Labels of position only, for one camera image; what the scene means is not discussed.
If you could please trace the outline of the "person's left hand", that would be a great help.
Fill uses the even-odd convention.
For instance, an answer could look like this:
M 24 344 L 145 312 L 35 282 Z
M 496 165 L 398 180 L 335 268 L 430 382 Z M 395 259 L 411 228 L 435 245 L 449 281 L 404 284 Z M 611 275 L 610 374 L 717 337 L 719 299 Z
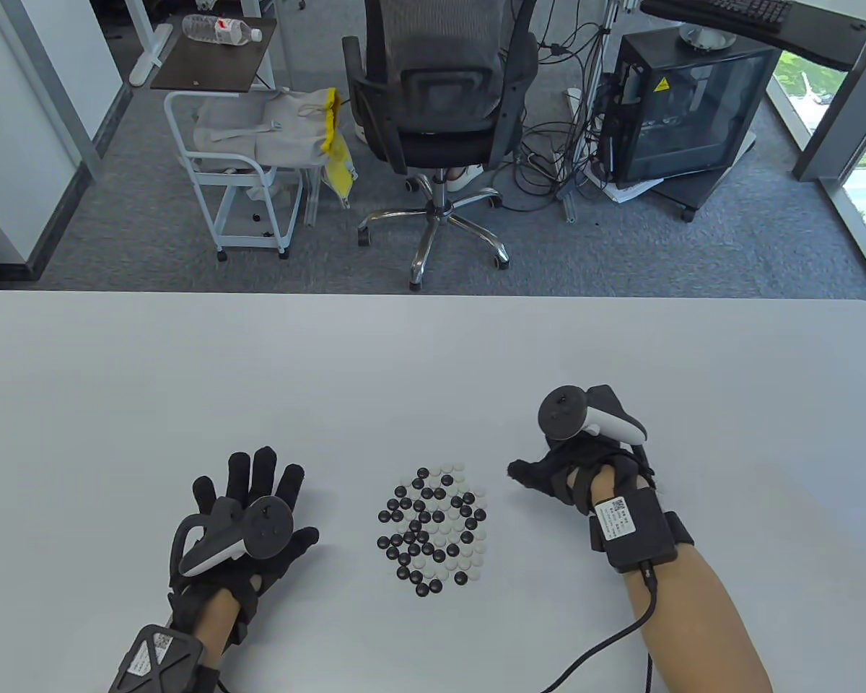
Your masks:
M 259 449 L 254 456 L 232 453 L 228 460 L 225 497 L 248 508 L 261 497 L 275 496 L 294 509 L 305 478 L 304 469 L 298 464 L 288 465 L 280 481 L 275 482 L 276 463 L 276 453 L 268 446 Z M 319 538 L 320 532 L 315 527 L 304 527 L 292 534 L 284 550 L 275 557 L 257 560 L 245 555 L 228 559 L 195 577 L 183 577 L 172 569 L 168 597 L 172 628 L 198 636 L 200 624 L 205 621 L 204 612 L 218 601 L 221 592 L 226 592 L 236 603 L 236 612 L 228 619 L 229 630 L 222 640 L 222 649 L 239 645 L 257 614 L 261 596 L 283 578 L 292 563 L 303 557 Z

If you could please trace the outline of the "person's right hand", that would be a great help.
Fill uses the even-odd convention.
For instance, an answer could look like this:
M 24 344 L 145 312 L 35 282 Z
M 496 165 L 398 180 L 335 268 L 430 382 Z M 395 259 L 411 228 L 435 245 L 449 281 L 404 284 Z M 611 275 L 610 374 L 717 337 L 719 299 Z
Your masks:
M 640 445 L 625 448 L 608 437 L 586 432 L 552 443 L 536 462 L 517 459 L 509 463 L 507 474 L 523 487 L 574 506 L 583 515 L 592 514 L 596 504 L 635 489 L 657 488 Z

